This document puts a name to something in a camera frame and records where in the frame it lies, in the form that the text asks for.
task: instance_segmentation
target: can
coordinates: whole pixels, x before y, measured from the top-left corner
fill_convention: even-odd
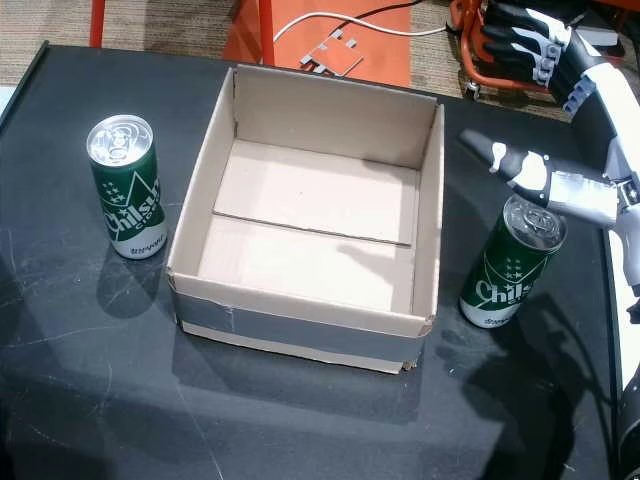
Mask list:
[[[467,319],[483,328],[507,323],[566,236],[564,218],[512,195],[464,283]]]
[[[89,132],[87,152],[113,248],[150,257],[167,241],[151,127],[134,115],[109,117]]]

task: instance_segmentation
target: open cardboard box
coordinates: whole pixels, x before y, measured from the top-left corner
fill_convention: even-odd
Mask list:
[[[184,331],[397,373],[437,306],[444,109],[304,73],[230,69],[167,266]]]

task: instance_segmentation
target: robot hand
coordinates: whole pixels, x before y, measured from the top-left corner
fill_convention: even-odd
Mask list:
[[[507,75],[548,87],[560,104],[584,71],[605,62],[571,28],[536,10],[490,2],[484,19],[492,40],[484,48]]]
[[[601,173],[494,141],[474,130],[463,130],[458,140],[490,173],[530,202],[603,227],[616,223],[617,189]]]
[[[571,129],[586,163],[602,172],[605,182],[615,185],[618,208],[613,229],[622,239],[627,283],[640,296],[640,135],[636,123],[640,107],[629,84],[588,42],[555,18],[491,1],[485,23],[483,32],[492,39],[484,46],[487,52],[512,76],[549,87],[571,115]],[[563,211],[561,202],[547,201],[550,209]],[[585,198],[576,202],[585,210],[593,206]],[[574,214],[589,218],[584,212]]]

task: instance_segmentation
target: black table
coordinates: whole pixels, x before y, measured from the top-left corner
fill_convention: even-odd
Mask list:
[[[51,46],[24,85],[0,134],[0,477],[607,478],[601,232],[569,221],[565,247],[517,321],[482,330],[456,308],[510,192],[455,135],[476,127],[577,158],[564,123],[438,97],[440,302],[417,369],[324,365],[177,329],[168,249],[135,262],[109,247],[85,139],[117,113],[151,124],[173,230],[228,66]]]

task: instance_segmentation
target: gray duct tape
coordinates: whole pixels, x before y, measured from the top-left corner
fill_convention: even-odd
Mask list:
[[[171,291],[178,321],[219,332],[392,362],[415,360],[424,344],[424,336],[402,337],[281,317]]]

